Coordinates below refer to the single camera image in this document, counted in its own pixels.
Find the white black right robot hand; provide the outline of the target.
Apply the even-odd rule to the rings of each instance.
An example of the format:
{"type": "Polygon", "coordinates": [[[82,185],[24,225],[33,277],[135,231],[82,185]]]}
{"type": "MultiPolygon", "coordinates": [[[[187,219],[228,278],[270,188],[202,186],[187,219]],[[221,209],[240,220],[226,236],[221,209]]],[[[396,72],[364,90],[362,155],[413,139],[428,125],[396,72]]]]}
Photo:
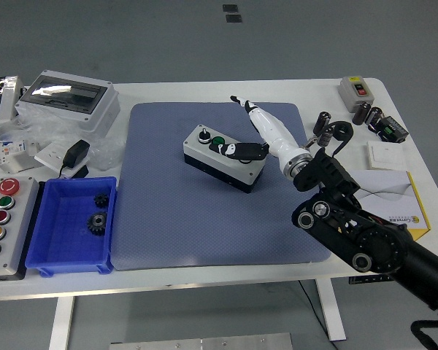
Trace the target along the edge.
{"type": "Polygon", "coordinates": [[[245,108],[264,142],[211,143],[210,150],[240,161],[264,160],[270,154],[279,160],[280,171],[288,179],[293,179],[311,161],[310,152],[297,144],[291,132],[275,116],[245,98],[232,96],[231,100],[245,108]]]}

